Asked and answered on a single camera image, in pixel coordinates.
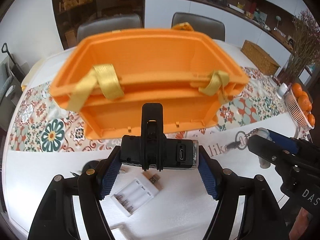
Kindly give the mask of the operator right hand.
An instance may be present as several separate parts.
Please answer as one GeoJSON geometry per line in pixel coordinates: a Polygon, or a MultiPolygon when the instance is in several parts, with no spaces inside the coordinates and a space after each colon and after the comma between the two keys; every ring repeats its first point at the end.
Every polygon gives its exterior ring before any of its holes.
{"type": "Polygon", "coordinates": [[[289,239],[319,239],[319,216],[313,216],[301,208],[289,233],[289,239]]]}

